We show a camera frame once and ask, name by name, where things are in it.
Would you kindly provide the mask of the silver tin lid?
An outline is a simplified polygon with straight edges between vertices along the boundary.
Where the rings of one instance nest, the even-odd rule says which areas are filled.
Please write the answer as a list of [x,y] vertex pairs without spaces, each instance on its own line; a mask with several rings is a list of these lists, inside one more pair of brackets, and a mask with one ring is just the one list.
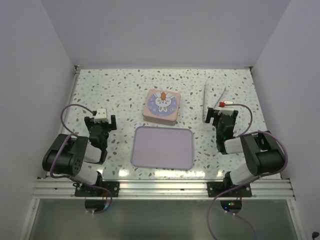
[[150,89],[148,91],[143,117],[156,120],[175,121],[178,117],[181,94],[178,92]]

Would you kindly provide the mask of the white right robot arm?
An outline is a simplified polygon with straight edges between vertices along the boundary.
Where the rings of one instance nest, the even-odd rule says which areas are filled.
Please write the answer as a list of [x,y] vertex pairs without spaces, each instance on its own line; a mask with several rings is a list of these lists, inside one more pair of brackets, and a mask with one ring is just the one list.
[[213,120],[216,131],[216,148],[223,155],[243,153],[245,163],[225,174],[223,192],[235,196],[241,187],[253,181],[282,172],[288,164],[288,153],[284,145],[269,131],[246,129],[234,136],[238,111],[230,109],[234,104],[220,103],[221,109],[208,108],[205,122]]

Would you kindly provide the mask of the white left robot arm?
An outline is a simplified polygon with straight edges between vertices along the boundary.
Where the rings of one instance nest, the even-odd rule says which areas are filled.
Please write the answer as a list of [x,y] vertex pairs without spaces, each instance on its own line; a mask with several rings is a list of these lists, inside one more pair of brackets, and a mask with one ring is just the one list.
[[116,116],[107,118],[85,117],[89,136],[74,133],[59,134],[43,157],[42,168],[53,179],[68,178],[86,184],[92,196],[103,193],[104,184],[101,174],[89,164],[101,165],[107,158],[108,138],[117,129]]

